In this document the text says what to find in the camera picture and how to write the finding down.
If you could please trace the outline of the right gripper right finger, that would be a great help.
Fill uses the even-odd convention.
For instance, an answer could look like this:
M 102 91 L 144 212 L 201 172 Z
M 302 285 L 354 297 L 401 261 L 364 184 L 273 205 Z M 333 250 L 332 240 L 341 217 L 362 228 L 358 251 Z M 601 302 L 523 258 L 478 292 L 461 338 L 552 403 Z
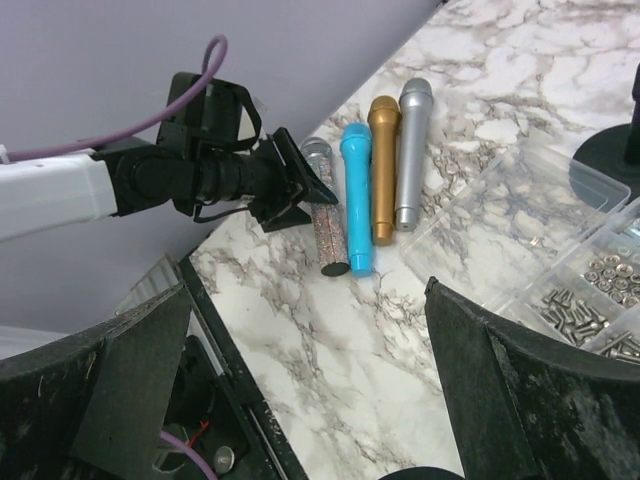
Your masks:
M 638 366 L 523 327 L 436 278 L 425 298 L 465 478 L 638 478 Z

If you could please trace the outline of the silver microphone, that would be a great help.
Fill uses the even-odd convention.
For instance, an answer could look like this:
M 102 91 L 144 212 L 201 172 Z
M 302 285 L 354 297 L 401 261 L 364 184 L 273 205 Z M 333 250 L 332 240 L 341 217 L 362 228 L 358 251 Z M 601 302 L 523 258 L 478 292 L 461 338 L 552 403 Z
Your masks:
M 433 109 L 433 91 L 422 78 L 408 80 L 399 98 L 400 148 L 395 200 L 395 224 L 400 232 L 413 231 L 423 181 L 426 134 Z

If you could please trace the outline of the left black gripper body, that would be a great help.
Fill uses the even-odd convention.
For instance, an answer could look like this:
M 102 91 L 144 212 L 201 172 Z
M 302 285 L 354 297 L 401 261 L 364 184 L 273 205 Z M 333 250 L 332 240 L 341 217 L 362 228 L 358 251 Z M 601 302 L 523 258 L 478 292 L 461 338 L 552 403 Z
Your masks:
M 274 145 L 272 135 L 268 135 L 259 142 L 253 160 L 250 162 L 250 166 L 255 168 L 256 180 L 251 193 L 253 200 L 249 203 L 249 211 L 258 224 L 260 205 L 263 201 L 287 200 L 290 202 L 285 184 L 284 162 Z

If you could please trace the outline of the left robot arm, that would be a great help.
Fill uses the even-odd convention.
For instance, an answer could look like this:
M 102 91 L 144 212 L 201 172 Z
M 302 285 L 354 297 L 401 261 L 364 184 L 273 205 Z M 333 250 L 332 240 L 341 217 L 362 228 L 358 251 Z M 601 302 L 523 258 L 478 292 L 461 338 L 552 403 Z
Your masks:
M 1 168 L 1 238 L 123 217 L 167 202 L 197 223 L 204 207 L 246 200 L 266 232 L 308 224 L 300 203 L 335 205 L 284 128 L 262 135 L 248 90 L 213 79 L 161 121 L 155 142 L 135 136 Z

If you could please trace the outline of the blue microphone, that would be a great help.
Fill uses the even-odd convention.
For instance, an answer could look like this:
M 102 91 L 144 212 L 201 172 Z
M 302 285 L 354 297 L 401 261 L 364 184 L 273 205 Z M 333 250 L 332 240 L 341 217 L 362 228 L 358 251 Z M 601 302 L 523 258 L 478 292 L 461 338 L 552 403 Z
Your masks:
M 363 278 L 373 270 L 370 161 L 372 136 L 364 123 L 344 129 L 340 153 L 345 168 L 347 248 L 351 272 Z

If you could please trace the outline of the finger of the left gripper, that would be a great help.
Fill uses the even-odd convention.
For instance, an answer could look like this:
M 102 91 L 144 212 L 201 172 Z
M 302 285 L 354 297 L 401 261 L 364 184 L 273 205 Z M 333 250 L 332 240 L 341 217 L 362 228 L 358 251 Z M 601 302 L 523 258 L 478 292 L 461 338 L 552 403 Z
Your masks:
M 336 195 L 314 173 L 286 128 L 278 128 L 272 139 L 284 162 L 285 184 L 292 204 L 338 203 Z
M 263 201 L 260 205 L 259 224 L 265 233 L 310 223 L 311 216 L 302 208 L 287 200 Z

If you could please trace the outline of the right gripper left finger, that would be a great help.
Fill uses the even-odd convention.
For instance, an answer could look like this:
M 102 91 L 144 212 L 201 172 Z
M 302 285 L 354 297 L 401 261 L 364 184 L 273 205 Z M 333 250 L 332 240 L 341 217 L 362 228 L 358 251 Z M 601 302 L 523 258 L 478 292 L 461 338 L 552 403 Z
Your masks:
M 2 360 L 2 478 L 151 478 L 190 312 L 179 283 Z

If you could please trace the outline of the glitter microphone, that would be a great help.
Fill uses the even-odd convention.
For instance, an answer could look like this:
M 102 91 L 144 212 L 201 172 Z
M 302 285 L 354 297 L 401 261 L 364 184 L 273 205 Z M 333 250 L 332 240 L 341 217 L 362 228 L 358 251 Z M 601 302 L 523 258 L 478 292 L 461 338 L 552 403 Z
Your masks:
M 319 180 L 335 192 L 333 151 L 330 144 L 320 137 L 310 137 L 301 144 L 300 150 Z M 350 264 L 342 225 L 342 207 L 340 204 L 313 203 L 311 218 L 321 273 L 327 277 L 346 274 Z

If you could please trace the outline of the round base stand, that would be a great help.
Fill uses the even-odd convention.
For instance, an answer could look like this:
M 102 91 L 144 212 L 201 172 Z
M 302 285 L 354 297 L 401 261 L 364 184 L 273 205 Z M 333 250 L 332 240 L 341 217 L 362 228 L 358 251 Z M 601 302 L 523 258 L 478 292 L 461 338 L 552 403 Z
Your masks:
M 630 189 L 627 202 L 639 197 L 639 68 L 631 90 L 634 108 L 629 123 L 602 130 L 573 154 L 573 159 Z

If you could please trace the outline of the gold microphone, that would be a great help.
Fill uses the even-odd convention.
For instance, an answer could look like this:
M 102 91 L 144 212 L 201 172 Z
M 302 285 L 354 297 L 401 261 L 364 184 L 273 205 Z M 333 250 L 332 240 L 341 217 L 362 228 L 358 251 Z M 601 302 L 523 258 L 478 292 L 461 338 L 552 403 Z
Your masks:
M 368 124 L 372 134 L 372 232 L 376 246 L 389 246 L 395 230 L 396 137 L 400 111 L 390 96 L 371 103 Z

